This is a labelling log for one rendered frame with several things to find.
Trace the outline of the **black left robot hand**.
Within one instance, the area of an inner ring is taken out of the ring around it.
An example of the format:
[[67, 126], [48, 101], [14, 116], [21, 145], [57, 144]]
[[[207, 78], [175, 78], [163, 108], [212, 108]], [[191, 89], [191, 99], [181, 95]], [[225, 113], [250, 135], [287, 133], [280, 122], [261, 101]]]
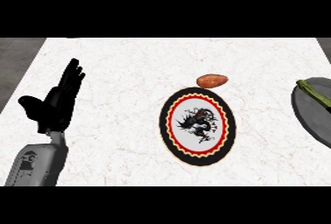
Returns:
[[46, 99], [40, 100], [30, 95], [24, 95], [18, 99], [27, 118], [38, 122], [38, 132], [40, 134], [52, 131], [64, 132], [69, 128], [85, 77], [86, 74], [83, 73], [83, 67], [79, 65], [79, 60], [73, 59], [58, 85], [48, 92]]

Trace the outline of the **black rimmed dragon print plate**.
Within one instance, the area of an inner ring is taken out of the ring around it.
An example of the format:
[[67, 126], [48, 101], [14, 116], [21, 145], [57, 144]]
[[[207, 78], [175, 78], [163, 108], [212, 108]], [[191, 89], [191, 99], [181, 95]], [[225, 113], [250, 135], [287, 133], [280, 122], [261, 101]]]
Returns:
[[166, 101], [160, 134], [173, 156], [196, 166], [218, 163], [234, 147], [237, 125], [224, 98], [210, 90], [188, 87]]

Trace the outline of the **orange brown squash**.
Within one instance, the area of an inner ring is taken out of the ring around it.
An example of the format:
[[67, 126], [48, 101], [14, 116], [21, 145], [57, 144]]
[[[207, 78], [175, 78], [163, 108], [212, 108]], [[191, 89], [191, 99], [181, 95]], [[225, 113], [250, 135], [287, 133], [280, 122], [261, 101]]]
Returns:
[[216, 88], [228, 82], [230, 78], [221, 74], [206, 74], [197, 79], [202, 88]]

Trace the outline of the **grey pan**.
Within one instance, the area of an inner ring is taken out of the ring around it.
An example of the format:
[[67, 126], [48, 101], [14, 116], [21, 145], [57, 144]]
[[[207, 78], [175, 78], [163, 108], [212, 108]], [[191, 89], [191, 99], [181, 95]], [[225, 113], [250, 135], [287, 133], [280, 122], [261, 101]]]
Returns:
[[[327, 98], [331, 98], [331, 79], [312, 77], [306, 79], [306, 82]], [[305, 130], [315, 140], [331, 148], [331, 113], [327, 111], [327, 108], [305, 93], [301, 87], [295, 87], [292, 104], [296, 118]]]

